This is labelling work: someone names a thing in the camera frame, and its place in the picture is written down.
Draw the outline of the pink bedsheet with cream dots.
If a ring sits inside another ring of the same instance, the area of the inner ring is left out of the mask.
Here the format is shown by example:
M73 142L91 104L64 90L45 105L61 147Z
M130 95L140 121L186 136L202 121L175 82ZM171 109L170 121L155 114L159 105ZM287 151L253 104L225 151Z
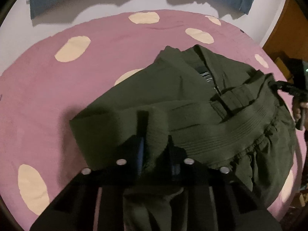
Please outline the pink bedsheet with cream dots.
M161 51L195 45L284 77L247 34L222 20L175 10L124 13L76 25L27 49L1 75L1 210L31 226L85 168L70 121L101 95L154 63ZM268 212L279 222L300 185L303 135Z

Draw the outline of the dark olive green jacket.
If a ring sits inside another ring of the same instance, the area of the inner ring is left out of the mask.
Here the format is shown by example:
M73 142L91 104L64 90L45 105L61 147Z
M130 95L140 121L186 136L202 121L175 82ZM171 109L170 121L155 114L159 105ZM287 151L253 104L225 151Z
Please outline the dark olive green jacket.
M78 113L70 127L93 170L111 164L132 136L144 137L138 190L124 193L135 230L171 230L171 204L182 193L172 166L186 158L210 169L227 167L268 209L298 143L272 81L272 74L200 45L168 46Z

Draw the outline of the brown wooden door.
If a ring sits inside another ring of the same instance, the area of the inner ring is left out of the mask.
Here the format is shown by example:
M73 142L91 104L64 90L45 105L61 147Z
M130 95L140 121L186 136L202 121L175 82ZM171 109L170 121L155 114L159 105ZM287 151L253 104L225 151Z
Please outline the brown wooden door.
M263 50L287 80L292 80L292 74L286 66L289 59L307 61L307 18L295 0L285 1Z

